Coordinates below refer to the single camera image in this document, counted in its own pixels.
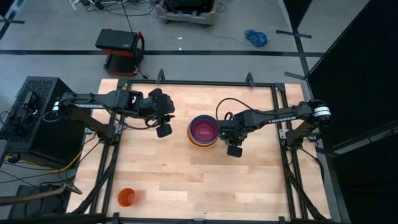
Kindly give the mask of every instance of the wooden tabletop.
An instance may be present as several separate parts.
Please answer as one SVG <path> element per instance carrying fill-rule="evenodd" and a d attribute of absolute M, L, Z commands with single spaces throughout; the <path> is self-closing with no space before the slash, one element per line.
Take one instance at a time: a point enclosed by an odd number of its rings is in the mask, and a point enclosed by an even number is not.
<path fill-rule="evenodd" d="M 115 90 L 117 82 L 102 80 L 98 93 Z M 303 101 L 300 85 L 287 84 L 285 87 L 289 106 Z M 176 117 L 170 122 L 173 133 L 159 139 L 155 129 L 123 131 L 109 217 L 119 212 L 121 217 L 134 218 L 277 220 L 284 216 L 289 219 L 276 124 L 249 134 L 243 142 L 241 158 L 227 156 L 227 145 L 223 141 L 219 140 L 208 149 L 200 149 L 187 139 L 189 122 L 201 114 L 215 117 L 215 108 L 223 98 L 237 98 L 259 110 L 274 109 L 270 88 L 133 84 L 131 89 L 143 92 L 146 97 L 154 88 L 161 88 L 174 101 Z M 219 117 L 223 118 L 228 111 L 238 113 L 245 109 L 238 102 L 225 101 L 219 108 Z M 109 121 L 105 110 L 94 110 L 93 117 L 103 123 Z M 128 118 L 126 122 L 144 126 L 138 119 Z M 294 121 L 294 128 L 300 123 Z M 85 145 L 82 156 L 95 144 L 96 139 Z M 312 143 L 305 141 L 303 147 L 316 156 Z M 77 208 L 93 188 L 101 151 L 102 145 L 99 145 L 80 164 L 75 185 L 84 194 L 71 195 L 68 212 Z M 319 211 L 330 217 L 318 164 L 302 151 L 298 152 L 298 159 L 305 192 Z M 117 196 L 127 187 L 138 192 L 139 203 L 122 208 Z M 99 195 L 98 212 L 101 211 L 103 193 L 104 187 Z M 300 217 L 295 190 L 294 196 Z"/>

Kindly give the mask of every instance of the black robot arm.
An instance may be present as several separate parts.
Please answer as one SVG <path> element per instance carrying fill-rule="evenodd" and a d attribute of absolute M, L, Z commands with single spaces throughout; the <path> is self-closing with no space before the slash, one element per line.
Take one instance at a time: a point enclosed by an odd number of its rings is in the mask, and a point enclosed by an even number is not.
<path fill-rule="evenodd" d="M 52 113 L 59 118 L 69 118 L 80 121 L 85 126 L 97 132 L 103 141 L 112 141 L 116 131 L 113 124 L 103 124 L 82 109 L 104 109 L 111 116 L 120 114 L 130 118 L 143 119 L 146 127 L 132 127 L 126 123 L 121 126 L 133 129 L 148 129 L 157 127 L 158 137 L 162 138 L 172 133 L 171 126 L 167 124 L 173 116 L 174 104 L 169 95 L 163 94 L 161 89 L 155 89 L 144 98 L 139 91 L 114 90 L 107 94 L 76 94 L 65 93 L 62 98 L 54 104 Z"/>
<path fill-rule="evenodd" d="M 259 111 L 245 110 L 234 114 L 229 120 L 218 121 L 219 137 L 225 140 L 228 147 L 227 154 L 234 157 L 242 156 L 242 149 L 238 146 L 247 138 L 248 134 L 261 129 L 267 124 L 302 119 L 304 122 L 294 130 L 286 132 L 287 146 L 301 144 L 303 137 L 310 134 L 319 125 L 330 122 L 329 108 L 322 101 L 301 102 L 297 106 L 279 110 Z"/>

